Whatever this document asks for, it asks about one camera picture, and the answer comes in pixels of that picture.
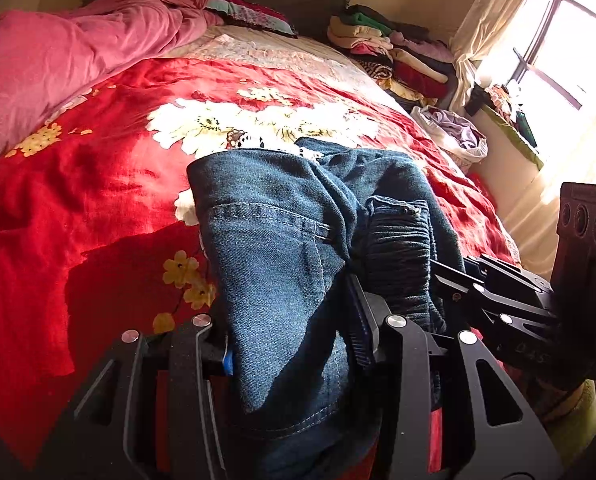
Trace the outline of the blue denim lace-trimmed pants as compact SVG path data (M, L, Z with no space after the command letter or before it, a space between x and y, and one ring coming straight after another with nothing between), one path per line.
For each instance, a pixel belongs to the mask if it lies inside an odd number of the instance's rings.
M293 153L196 159L187 179L240 397L230 469L240 479L333 479L370 452L386 396L341 337L346 275L441 333L430 265L463 269L458 236L403 153L303 138Z

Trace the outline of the red floral bedspread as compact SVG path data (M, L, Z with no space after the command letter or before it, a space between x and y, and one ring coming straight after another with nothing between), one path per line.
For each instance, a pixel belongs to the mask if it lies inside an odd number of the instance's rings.
M210 28L96 84L0 157L0 441L25 469L122 332L209 308L185 169L234 127L405 152L463 254L519 259L491 200L350 58Z

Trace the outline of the bag of light clothes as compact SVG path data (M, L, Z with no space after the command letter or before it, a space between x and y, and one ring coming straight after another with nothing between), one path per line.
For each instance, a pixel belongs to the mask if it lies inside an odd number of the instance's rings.
M413 107L410 115L463 174L487 157L487 138L465 117L435 106Z

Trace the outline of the cluttered windowsill items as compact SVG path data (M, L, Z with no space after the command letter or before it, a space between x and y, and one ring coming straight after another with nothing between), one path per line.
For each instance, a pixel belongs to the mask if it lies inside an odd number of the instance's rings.
M544 167L526 114L522 107L514 102L507 86L489 84L484 88L475 84L470 90L464 110L470 117L475 117L477 112L483 110L522 156L532 162L537 170Z

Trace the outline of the window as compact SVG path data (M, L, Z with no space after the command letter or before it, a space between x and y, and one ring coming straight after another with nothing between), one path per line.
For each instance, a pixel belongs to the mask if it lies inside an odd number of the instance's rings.
M524 0L478 68L531 125L596 112L596 0Z

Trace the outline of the pile of folded clothes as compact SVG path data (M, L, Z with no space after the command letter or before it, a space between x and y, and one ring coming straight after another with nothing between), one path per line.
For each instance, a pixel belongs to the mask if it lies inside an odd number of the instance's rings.
M368 6L330 17L327 39L408 112L450 107L458 88L454 54L424 27L389 21Z

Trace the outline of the cream curtain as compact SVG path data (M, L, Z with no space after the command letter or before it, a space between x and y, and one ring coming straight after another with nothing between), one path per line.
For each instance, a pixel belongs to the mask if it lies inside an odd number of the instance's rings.
M450 110L462 110L475 82L476 63L487 57L524 2L525 0L474 0L450 41L458 81Z

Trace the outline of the pink quilt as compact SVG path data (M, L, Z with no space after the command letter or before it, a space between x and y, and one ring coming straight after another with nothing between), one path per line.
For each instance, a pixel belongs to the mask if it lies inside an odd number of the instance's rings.
M95 0L0 15L0 156L93 84L206 32L210 0Z

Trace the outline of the colourful patterned pillow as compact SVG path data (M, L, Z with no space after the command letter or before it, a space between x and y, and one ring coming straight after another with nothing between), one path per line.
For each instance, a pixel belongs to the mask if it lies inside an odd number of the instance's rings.
M288 38L297 38L294 25L281 12L245 0L210 0L206 10L220 15L226 24L274 32Z

